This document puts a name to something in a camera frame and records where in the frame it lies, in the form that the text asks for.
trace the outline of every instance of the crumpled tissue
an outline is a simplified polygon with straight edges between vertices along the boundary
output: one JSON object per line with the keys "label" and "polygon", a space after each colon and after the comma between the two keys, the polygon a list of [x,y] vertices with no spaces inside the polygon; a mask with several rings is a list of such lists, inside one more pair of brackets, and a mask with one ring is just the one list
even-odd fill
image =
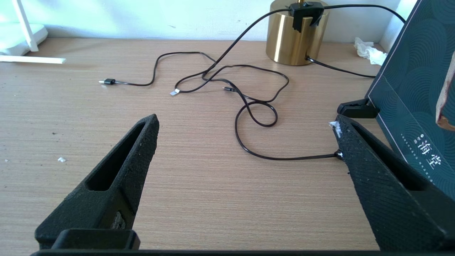
{"label": "crumpled tissue", "polygon": [[373,48],[373,45],[373,42],[364,42],[358,37],[354,39],[354,47],[357,49],[357,54],[360,57],[369,59],[372,65],[382,66],[387,57],[387,53],[383,53],[380,50]]}

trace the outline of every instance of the gold cylinder lamp base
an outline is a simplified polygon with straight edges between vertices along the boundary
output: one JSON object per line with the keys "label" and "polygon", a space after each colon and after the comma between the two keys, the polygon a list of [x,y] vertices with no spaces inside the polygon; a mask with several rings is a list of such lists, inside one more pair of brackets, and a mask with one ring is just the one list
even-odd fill
{"label": "gold cylinder lamp base", "polygon": [[[302,0],[275,0],[270,11],[284,9]],[[267,45],[265,51],[272,60],[293,66],[311,63],[306,56],[316,59],[319,54],[322,37],[329,18],[329,10],[324,10],[319,25],[310,26],[312,17],[303,18],[302,33],[292,27],[294,18],[287,11],[270,15],[268,20]]]}

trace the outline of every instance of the power cord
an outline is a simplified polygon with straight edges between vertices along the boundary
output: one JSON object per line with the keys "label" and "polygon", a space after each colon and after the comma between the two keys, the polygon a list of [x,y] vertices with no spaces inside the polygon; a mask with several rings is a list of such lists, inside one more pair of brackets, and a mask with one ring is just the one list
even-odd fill
{"label": "power cord", "polygon": [[[394,13],[395,15],[397,15],[401,20],[404,20],[401,16],[399,16],[396,12],[394,12],[393,10],[387,8],[387,7],[384,7],[384,6],[380,6],[380,5],[333,5],[333,6],[326,6],[325,9],[334,9],[334,8],[343,8],[343,7],[379,7],[379,8],[383,8],[383,9],[386,9],[386,10],[389,10],[391,11],[392,13]],[[193,74],[193,75],[190,75],[190,76],[187,76],[187,77],[184,77],[182,79],[180,79],[179,81],[177,81],[177,83],[175,84],[174,86],[174,89],[175,91],[172,92],[171,94],[172,95],[175,95],[175,94],[178,94],[178,93],[190,93],[190,92],[194,92],[194,91],[197,91],[199,89],[201,89],[202,87],[204,87],[206,84],[208,84],[210,81],[219,81],[219,82],[225,82],[227,83],[230,87],[224,87],[223,89],[226,90],[226,91],[230,91],[230,92],[236,92],[237,94],[239,94],[240,98],[243,100],[243,103],[244,103],[244,106],[240,108],[240,110],[238,111],[236,117],[235,117],[235,122],[234,122],[234,130],[235,130],[235,136],[237,138],[237,141],[238,143],[240,144],[240,146],[248,153],[256,156],[256,157],[259,157],[259,158],[263,158],[263,159],[269,159],[269,160],[309,160],[309,159],[323,159],[323,158],[332,158],[332,157],[337,157],[339,159],[342,158],[342,154],[340,152],[340,150],[337,150],[335,153],[333,154],[322,154],[322,155],[313,155],[313,156],[304,156],[304,157],[291,157],[291,158],[277,158],[277,157],[269,157],[269,156],[265,156],[265,155],[261,155],[261,154],[258,154],[258,153],[255,153],[253,151],[251,151],[250,149],[248,149],[242,142],[242,140],[240,139],[240,136],[238,134],[238,119],[240,117],[240,114],[246,109],[248,111],[248,114],[250,115],[251,119],[257,123],[258,125],[260,126],[263,126],[263,127],[271,127],[273,125],[275,125],[278,121],[278,113],[276,111],[276,109],[270,105],[271,102],[273,102],[279,95],[279,93],[289,84],[289,78],[284,75],[283,73],[280,73],[278,71],[274,71],[274,70],[270,70],[270,69],[265,69],[265,68],[261,68],[261,67],[256,67],[256,66],[252,66],[252,65],[246,65],[246,64],[239,64],[239,65],[226,65],[226,66],[223,66],[221,67],[220,69],[218,69],[217,71],[215,71],[209,78],[206,78],[206,75],[216,67],[216,65],[230,52],[230,50],[238,43],[238,41],[240,41],[240,39],[253,27],[255,26],[258,22],[260,22],[262,19],[274,14],[274,13],[278,13],[278,12],[282,12],[282,11],[290,11],[290,9],[279,9],[279,10],[274,10],[274,11],[271,11],[269,13],[266,13],[264,14],[263,16],[261,16],[260,18],[258,18],[257,20],[255,20],[248,28],[245,29],[245,31],[243,31],[238,37],[237,39],[226,49],[226,51],[217,59],[213,59],[211,58],[208,54],[204,53],[204,52],[200,52],[200,51],[178,51],[178,52],[169,52],[169,53],[165,53],[165,54],[162,54],[160,55],[157,60],[155,61],[155,66],[153,68],[153,76],[152,76],[152,80],[148,83],[144,83],[144,84],[140,84],[140,83],[130,83],[130,82],[122,82],[122,81],[116,81],[115,79],[112,79],[112,78],[108,78],[104,81],[100,81],[100,83],[104,83],[104,84],[125,84],[125,85],[132,85],[132,86],[149,86],[151,84],[154,83],[155,81],[155,76],[156,76],[156,71],[157,71],[157,66],[158,66],[158,63],[159,63],[159,60],[164,57],[164,56],[168,56],[168,55],[175,55],[175,54],[201,54],[203,56],[205,56],[206,58],[210,59],[211,61],[213,61],[213,64],[206,70],[204,71],[201,71],[199,73],[196,73],[196,74]],[[336,67],[333,67],[333,66],[330,66],[330,65],[327,65],[327,64],[323,64],[319,61],[316,61],[310,57],[307,57],[307,60],[315,63],[315,64],[319,64],[319,65],[322,65],[324,67],[328,67],[328,68],[331,68],[331,69],[334,69],[334,70],[338,70],[338,71],[342,71],[342,72],[346,72],[346,73],[350,73],[350,74],[354,74],[354,75],[358,75],[358,76],[363,76],[363,77],[374,77],[374,76],[367,76],[367,75],[361,75],[361,74],[357,74],[357,73],[354,73],[354,72],[350,72],[350,71],[347,71],[347,70],[343,70],[343,69],[339,69],[339,68],[336,68]],[[284,79],[286,80],[285,84],[278,89],[278,91],[275,93],[274,97],[271,98],[270,100],[259,100],[259,99],[256,99],[256,98],[253,98],[253,97],[250,97],[248,95],[245,95],[243,94],[240,89],[233,83],[231,82],[230,80],[228,79],[225,79],[225,78],[219,78],[219,79],[215,79],[215,76],[217,74],[219,74],[222,70],[226,69],[226,68],[232,68],[232,67],[249,67],[249,68],[254,68],[254,69],[258,69],[258,70],[261,70],[261,71],[265,71],[265,72],[271,72],[271,73],[275,73],[275,74],[278,74],[282,77],[284,77]],[[191,90],[180,90],[178,89],[178,86],[186,81],[187,79],[191,78],[191,77],[195,77],[195,76],[199,76],[201,75],[201,78],[202,80],[204,80],[204,82],[194,88],[194,89],[191,89]],[[275,119],[272,123],[261,123],[260,121],[258,121],[253,113],[251,112],[251,109],[250,109],[250,105],[254,105],[254,104],[260,104],[260,105],[264,105],[268,108],[270,108],[275,116]]]}

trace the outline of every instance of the wood grain surface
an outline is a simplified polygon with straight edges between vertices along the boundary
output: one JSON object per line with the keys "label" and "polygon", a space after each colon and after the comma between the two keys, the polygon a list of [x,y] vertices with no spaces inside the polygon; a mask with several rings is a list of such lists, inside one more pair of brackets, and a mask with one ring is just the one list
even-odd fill
{"label": "wood grain surface", "polygon": [[[134,123],[152,113],[160,121],[158,147],[134,224],[142,249],[377,250],[342,161],[249,155],[233,130],[242,101],[222,90],[223,83],[169,95],[180,78],[206,69],[209,60],[163,58],[149,87],[98,83],[147,82],[162,53],[218,57],[230,43],[47,39],[29,56],[64,57],[65,64],[0,63],[0,254],[38,250],[35,228]],[[363,74],[379,70],[351,44],[324,43],[318,59]],[[247,146],[277,157],[333,153],[337,143],[328,122],[341,102],[362,98],[372,82],[317,65],[275,63],[265,42],[241,41],[221,64],[257,65],[289,76],[290,85],[272,103],[279,116],[274,127],[260,127],[246,113],[239,123]],[[271,98],[284,83],[248,68],[220,77],[260,99]],[[182,88],[200,83],[195,78]],[[267,108],[253,112],[272,121]],[[375,120],[361,123],[385,140]]]}

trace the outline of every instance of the white stick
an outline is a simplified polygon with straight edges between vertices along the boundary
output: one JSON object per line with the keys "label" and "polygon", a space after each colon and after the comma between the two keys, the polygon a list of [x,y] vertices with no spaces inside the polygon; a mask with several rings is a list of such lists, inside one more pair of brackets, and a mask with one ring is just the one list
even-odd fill
{"label": "white stick", "polygon": [[63,64],[66,62],[66,59],[0,55],[0,61]]}
{"label": "white stick", "polygon": [[30,24],[28,22],[27,16],[25,15],[24,7],[20,0],[13,0],[14,9],[16,10],[17,18],[20,22],[20,27],[24,33],[25,39],[30,47],[30,51],[38,51],[38,46],[35,41],[35,37],[31,32]]}

